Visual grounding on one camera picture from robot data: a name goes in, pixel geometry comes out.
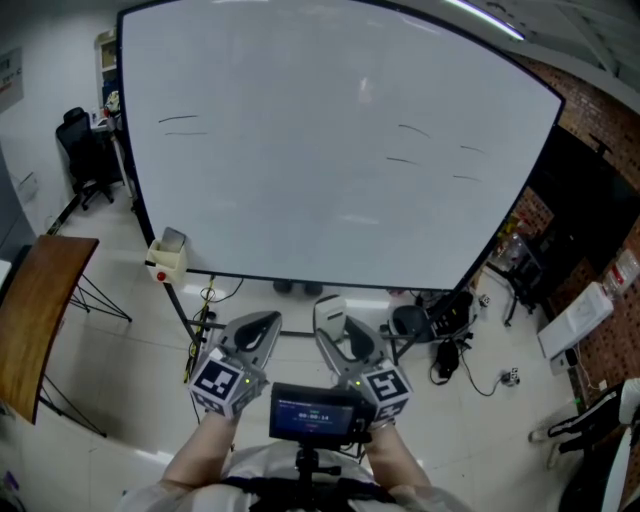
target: whiteboard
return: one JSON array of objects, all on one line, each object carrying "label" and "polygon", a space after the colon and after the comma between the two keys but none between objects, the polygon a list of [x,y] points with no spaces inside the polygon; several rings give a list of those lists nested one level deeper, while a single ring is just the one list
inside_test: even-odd
[{"label": "whiteboard", "polygon": [[221,273],[453,289],[561,99],[503,57],[347,0],[182,0],[120,18],[151,226]]}]

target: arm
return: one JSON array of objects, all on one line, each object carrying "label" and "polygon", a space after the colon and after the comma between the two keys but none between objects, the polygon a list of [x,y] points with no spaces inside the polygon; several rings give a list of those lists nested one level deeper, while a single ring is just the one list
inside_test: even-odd
[{"label": "arm", "polygon": [[228,420],[208,413],[167,466],[162,482],[197,489],[220,481],[220,474],[236,435],[239,416]]},{"label": "arm", "polygon": [[402,442],[395,425],[387,424],[373,430],[365,452],[375,481],[387,491],[399,485],[431,487],[429,478]]}]

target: poster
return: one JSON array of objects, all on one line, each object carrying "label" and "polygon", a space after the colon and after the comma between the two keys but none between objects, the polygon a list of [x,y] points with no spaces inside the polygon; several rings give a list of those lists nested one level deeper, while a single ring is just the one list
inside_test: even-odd
[{"label": "poster", "polygon": [[22,96],[22,48],[16,48],[0,55],[0,114]]}]

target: tiled floor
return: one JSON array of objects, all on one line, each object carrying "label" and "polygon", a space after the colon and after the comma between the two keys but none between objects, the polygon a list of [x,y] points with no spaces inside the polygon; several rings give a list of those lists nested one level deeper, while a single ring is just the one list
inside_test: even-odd
[{"label": "tiled floor", "polygon": [[[166,293],[152,282],[142,262],[145,244],[122,189],[109,205],[97,198],[88,212],[75,212],[62,234],[100,239],[87,275],[134,319],[125,320],[70,307],[54,344],[47,375],[80,409],[106,430],[104,440],[40,407],[37,425],[0,421],[0,469],[11,468],[31,512],[108,512],[122,492],[158,480],[164,466],[196,426],[183,372],[188,337]],[[216,280],[218,297],[237,279]],[[180,297],[188,314],[201,307],[206,276],[189,280]],[[349,298],[350,313],[376,327],[390,300],[384,291],[327,289]],[[473,378],[488,390],[498,372],[519,368],[517,388],[498,387],[491,398],[478,395],[465,373],[437,387],[428,378],[429,346],[415,346],[402,360],[415,396],[398,426],[432,481],[478,511],[556,510],[576,463],[565,459],[544,469],[547,447],[530,445],[530,429],[575,411],[566,375],[554,377],[535,337],[540,317],[516,310],[513,327],[502,325],[509,292],[483,274],[480,293],[491,298],[474,325],[466,354]],[[275,294],[269,283],[246,281],[220,304],[220,321],[256,310],[277,309],[284,328],[310,330],[314,300],[297,291]],[[267,366],[272,380],[329,386],[331,375],[313,340],[281,337]],[[52,398],[60,397],[46,386]],[[269,392],[245,411],[239,448],[269,442]]]}]

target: camera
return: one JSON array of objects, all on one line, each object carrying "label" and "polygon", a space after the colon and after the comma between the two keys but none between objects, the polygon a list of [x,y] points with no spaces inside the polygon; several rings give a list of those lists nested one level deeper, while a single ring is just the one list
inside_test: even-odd
[{"label": "camera", "polygon": [[376,408],[355,390],[273,384],[269,436],[313,448],[371,441]]}]

